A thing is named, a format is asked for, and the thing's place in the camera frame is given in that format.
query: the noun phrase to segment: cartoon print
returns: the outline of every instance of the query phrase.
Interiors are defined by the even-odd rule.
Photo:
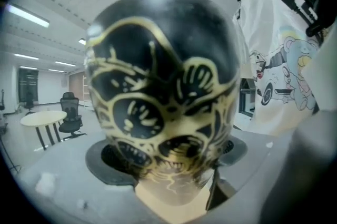
[[[314,40],[300,40],[288,36],[284,44],[270,57],[253,51],[250,57],[255,62],[257,93],[261,104],[267,105],[271,99],[288,103],[293,100],[297,108],[312,110],[315,99],[301,72],[318,50]]]
[[[284,41],[288,65],[288,73],[285,71],[286,83],[293,89],[290,97],[295,101],[300,111],[304,110],[305,107],[312,110],[315,106],[315,98],[302,76],[302,70],[309,63],[317,49],[316,42],[313,40],[303,41],[287,37]]]

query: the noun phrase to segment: black office chair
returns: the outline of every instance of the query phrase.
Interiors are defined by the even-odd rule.
[[[33,94],[31,92],[27,92],[26,94],[26,105],[24,108],[28,109],[28,112],[26,115],[32,114],[34,112],[31,111],[31,109],[34,107],[34,102],[33,102]]]
[[[63,133],[70,133],[71,135],[65,137],[66,139],[77,138],[82,135],[86,135],[86,133],[75,134],[75,131],[79,131],[79,129],[83,126],[82,124],[82,116],[78,114],[78,98],[75,98],[74,93],[67,92],[63,94],[63,97],[60,99],[62,111],[67,113],[67,117],[63,119],[63,123],[60,125],[58,130]]]

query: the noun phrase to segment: person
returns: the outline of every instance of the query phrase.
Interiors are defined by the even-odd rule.
[[[301,71],[319,41],[281,0],[241,0],[233,17],[241,77],[254,78],[255,112],[250,132],[279,135],[309,117],[315,98]]]

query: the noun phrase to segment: mannequin head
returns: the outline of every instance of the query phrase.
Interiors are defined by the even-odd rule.
[[[115,155],[159,199],[190,202],[232,129],[230,18],[208,0],[120,0],[86,43],[90,95]]]

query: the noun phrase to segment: ceiling light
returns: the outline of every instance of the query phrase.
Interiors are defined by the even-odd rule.
[[[30,13],[29,11],[26,11],[26,10],[23,10],[23,9],[20,9],[18,8],[17,6],[13,6],[13,5],[7,5],[6,6],[6,9],[17,15],[17,16],[20,16],[22,18],[25,18],[33,23],[36,23],[38,25],[41,25],[43,27],[48,27],[49,26],[49,22],[47,20],[44,20],[42,18],[39,18],[37,17],[36,15]]]
[[[36,70],[37,68],[35,67],[30,67],[30,66],[20,66],[22,69],[28,69],[28,70]]]
[[[55,61],[55,63],[61,64],[61,65],[66,65],[66,66],[76,66],[76,65],[73,65],[73,64],[63,63],[63,62],[59,62],[59,61]]]
[[[62,70],[49,70],[49,71],[64,72]]]
[[[17,54],[17,53],[15,53],[14,55],[15,55],[15,56],[18,56],[18,57],[24,57],[24,58],[29,58],[29,59],[38,60],[38,58],[36,58],[36,57],[27,56],[27,55],[23,55],[23,54]]]
[[[85,39],[84,38],[80,39],[78,42],[80,42],[81,44],[85,45]]]

